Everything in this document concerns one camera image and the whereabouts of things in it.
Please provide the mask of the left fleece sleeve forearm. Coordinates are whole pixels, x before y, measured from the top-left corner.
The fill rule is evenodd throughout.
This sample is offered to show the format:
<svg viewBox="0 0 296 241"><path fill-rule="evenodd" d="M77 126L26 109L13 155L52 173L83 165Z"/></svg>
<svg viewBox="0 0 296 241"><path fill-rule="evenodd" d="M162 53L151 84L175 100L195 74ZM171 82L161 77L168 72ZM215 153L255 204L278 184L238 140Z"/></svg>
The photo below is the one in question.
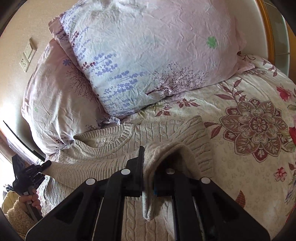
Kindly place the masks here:
<svg viewBox="0 0 296 241"><path fill-rule="evenodd" d="M19 195L14 191L9 191L4 198L1 209L11 226L25 240L27 232L36 222L21 207Z"/></svg>

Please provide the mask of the person's left hand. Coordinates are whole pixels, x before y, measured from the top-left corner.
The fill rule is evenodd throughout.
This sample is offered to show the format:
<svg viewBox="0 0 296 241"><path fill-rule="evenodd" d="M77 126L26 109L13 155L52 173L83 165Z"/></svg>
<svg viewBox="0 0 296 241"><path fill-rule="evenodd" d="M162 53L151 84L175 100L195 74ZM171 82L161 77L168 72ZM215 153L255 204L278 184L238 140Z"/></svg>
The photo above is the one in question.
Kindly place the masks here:
<svg viewBox="0 0 296 241"><path fill-rule="evenodd" d="M39 200L39 196L37 194L36 189L32 189L33 195L23 195L18 197L18 202L20 204L20 207L25 211L26 213L29 213L26 203L31 201L32 206L38 209L39 211L42 210L41 207L41 201Z"/></svg>

